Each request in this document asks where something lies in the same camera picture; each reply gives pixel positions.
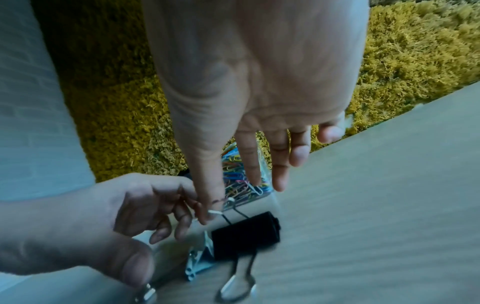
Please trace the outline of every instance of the wall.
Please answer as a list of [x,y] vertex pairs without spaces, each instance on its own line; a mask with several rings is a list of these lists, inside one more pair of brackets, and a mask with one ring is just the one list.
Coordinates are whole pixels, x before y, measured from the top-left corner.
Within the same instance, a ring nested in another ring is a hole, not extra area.
[[[94,184],[28,0],[0,1],[0,200]],[[0,273],[0,291],[17,278]]]

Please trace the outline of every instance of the pile of paper clips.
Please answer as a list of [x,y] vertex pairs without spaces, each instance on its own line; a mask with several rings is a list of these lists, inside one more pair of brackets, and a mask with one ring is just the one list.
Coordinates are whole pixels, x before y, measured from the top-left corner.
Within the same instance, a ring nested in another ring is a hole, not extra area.
[[237,143],[232,143],[223,151],[221,161],[225,195],[227,198],[234,199],[225,203],[224,211],[232,208],[232,201],[238,207],[273,192],[270,171],[260,149],[258,150],[258,160],[260,162],[261,185],[253,186],[245,174],[244,164],[240,158]]

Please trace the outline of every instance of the brick wall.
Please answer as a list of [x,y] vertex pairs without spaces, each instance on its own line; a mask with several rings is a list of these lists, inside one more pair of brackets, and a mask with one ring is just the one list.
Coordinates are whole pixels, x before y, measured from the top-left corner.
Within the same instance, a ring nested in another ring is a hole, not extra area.
[[0,0],[0,201],[94,182],[29,1]]

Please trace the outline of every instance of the wooden table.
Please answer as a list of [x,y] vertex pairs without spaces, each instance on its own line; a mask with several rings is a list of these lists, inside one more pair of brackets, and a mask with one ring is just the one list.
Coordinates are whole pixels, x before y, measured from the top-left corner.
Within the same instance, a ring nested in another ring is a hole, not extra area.
[[[245,303],[480,302],[479,96],[471,85],[293,169],[281,243],[257,256]],[[212,303],[231,267],[170,277],[158,303]]]

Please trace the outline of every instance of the yellow shag rug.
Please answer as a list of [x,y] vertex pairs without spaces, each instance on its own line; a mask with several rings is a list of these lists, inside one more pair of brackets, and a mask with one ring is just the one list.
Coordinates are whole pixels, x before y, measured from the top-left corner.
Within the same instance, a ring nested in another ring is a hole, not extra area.
[[[346,136],[480,79],[477,1],[371,2],[381,6],[370,11]],[[32,5],[97,181],[185,169],[155,76],[140,0]],[[258,137],[270,159],[267,142]],[[322,146],[312,137],[312,151]]]

